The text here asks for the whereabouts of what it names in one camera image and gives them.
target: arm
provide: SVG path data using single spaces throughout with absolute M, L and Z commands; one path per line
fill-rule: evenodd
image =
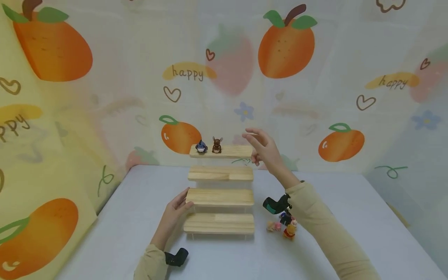
M 167 270 L 165 253 L 154 244 L 150 244 L 138 262 L 134 280 L 164 280 Z
M 317 241 L 341 280 L 381 279 L 355 239 L 336 220 L 314 190 L 282 168 L 275 174 L 291 198 L 291 214 Z
M 165 280 L 168 270 L 165 246 L 179 218 L 193 206 L 192 202 L 185 203 L 188 190 L 181 192 L 166 206 L 159 226 L 135 268 L 134 280 Z
M 313 186 L 303 182 L 286 168 L 277 145 L 262 129 L 247 128 L 243 133 L 254 147 L 252 162 L 263 161 L 291 197 L 291 214 L 316 239 L 341 280 L 379 280 L 375 268 L 358 243 L 338 223 Z

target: brown kangaroo figurine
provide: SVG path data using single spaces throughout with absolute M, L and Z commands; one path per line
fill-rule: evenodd
M 221 139 L 215 139 L 215 137 L 213 136 L 213 147 L 211 149 L 212 153 L 221 153 L 221 141 L 223 140 L 223 138 L 221 137 Z

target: brown stem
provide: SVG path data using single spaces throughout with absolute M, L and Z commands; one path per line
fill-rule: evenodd
M 33 11 L 40 4 L 42 4 L 42 0 L 23 0 L 22 2 L 23 16 L 26 17 L 29 21 L 32 21 Z
M 288 24 L 291 22 L 291 20 L 293 18 L 295 18 L 296 16 L 300 15 L 304 11 L 306 11 L 306 5 L 305 4 L 301 4 L 301 5 L 298 5 L 297 7 L 293 8 L 289 12 L 289 14 L 286 16 L 286 18 L 284 19 L 284 26 L 288 26 Z

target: eeyore figurine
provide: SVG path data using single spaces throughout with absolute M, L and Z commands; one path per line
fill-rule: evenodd
M 196 144 L 195 148 L 199 153 L 207 153 L 208 150 L 207 145 L 202 140 L 200 140 L 199 143 Z

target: beige sleeve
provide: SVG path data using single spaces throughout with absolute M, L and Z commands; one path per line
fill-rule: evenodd
M 355 239 L 336 220 L 314 190 L 303 182 L 289 188 L 291 215 L 317 241 L 323 253 L 341 280 L 379 280 L 381 279 L 369 257 Z
M 165 280 L 168 265 L 165 253 L 150 244 L 134 271 L 134 280 Z

